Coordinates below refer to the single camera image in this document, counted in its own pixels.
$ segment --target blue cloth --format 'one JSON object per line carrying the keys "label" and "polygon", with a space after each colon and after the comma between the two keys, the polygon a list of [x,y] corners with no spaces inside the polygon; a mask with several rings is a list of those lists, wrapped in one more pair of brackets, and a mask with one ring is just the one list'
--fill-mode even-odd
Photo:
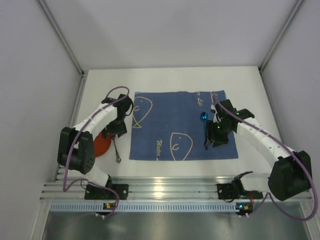
{"label": "blue cloth", "polygon": [[[215,92],[225,100],[224,91]],[[212,148],[204,147],[205,124],[202,112],[210,112],[210,92],[136,92],[131,134],[131,160],[190,161],[237,159],[235,136],[229,134],[229,143]]]}

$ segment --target gray floor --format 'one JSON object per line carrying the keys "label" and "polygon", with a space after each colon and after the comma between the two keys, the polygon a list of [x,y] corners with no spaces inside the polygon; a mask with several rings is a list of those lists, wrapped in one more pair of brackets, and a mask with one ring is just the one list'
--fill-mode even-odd
{"label": "gray floor", "polygon": [[[296,203],[284,209],[302,217]],[[305,223],[287,218],[266,203],[250,218],[229,213],[117,213],[106,220],[83,213],[50,213],[43,240],[307,240]]]}

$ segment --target orange disc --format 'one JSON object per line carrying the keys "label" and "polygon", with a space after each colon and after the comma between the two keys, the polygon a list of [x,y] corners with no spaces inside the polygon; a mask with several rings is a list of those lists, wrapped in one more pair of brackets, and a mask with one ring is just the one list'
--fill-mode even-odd
{"label": "orange disc", "polygon": [[111,145],[111,140],[110,134],[108,134],[106,139],[104,139],[102,133],[99,133],[99,135],[93,141],[95,157],[100,157],[108,151]]}

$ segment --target white tabletop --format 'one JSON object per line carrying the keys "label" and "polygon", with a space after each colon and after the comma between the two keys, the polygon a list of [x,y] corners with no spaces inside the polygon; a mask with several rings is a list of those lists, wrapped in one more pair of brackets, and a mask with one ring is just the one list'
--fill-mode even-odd
{"label": "white tabletop", "polygon": [[[209,92],[225,90],[226,97],[238,110],[247,108],[260,124],[279,137],[267,95],[256,66],[187,67],[90,70],[88,72],[77,123],[89,116],[108,91],[117,86],[135,92]],[[125,90],[116,90],[110,96],[118,98]],[[262,156],[243,138],[235,134],[238,159],[142,161],[130,160],[132,115],[125,118],[127,134],[116,139],[122,159],[116,162],[115,149],[96,158],[97,165],[114,177],[209,177],[235,176],[245,171],[271,171]]]}

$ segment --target white wall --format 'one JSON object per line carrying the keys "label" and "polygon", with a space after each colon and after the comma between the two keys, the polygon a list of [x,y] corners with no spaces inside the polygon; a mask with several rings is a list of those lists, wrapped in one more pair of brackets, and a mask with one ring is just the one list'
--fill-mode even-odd
{"label": "white wall", "polygon": [[46,0],[85,69],[259,66],[296,0]]}
{"label": "white wall", "polygon": [[0,239],[27,239],[79,82],[35,0],[0,1]]}
{"label": "white wall", "polygon": [[263,76],[285,140],[311,155],[320,195],[320,1],[305,1]]}

